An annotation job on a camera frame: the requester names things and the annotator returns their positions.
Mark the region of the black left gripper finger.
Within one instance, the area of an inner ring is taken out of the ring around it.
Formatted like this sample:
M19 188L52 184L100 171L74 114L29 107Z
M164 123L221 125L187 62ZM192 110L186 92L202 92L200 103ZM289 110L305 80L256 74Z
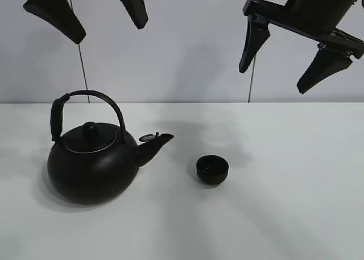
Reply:
M143 29L148 22L144 0L120 0L137 29Z

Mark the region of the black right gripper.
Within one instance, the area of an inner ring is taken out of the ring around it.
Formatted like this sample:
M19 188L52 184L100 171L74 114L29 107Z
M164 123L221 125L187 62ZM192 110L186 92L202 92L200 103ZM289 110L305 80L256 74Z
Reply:
M329 76L349 68L350 56L363 56L363 40L339 30L337 25L357 0L287 0L284 5L267 0L247 0L245 46L239 72L245 73L262 45L270 37L269 24L315 40L331 49L320 49L297 82L301 94Z

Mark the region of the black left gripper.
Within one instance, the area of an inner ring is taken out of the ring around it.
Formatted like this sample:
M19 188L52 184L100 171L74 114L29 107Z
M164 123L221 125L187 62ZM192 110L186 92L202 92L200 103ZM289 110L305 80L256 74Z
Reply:
M76 44L81 43L86 36L67 0L27 0L23 8L53 25Z

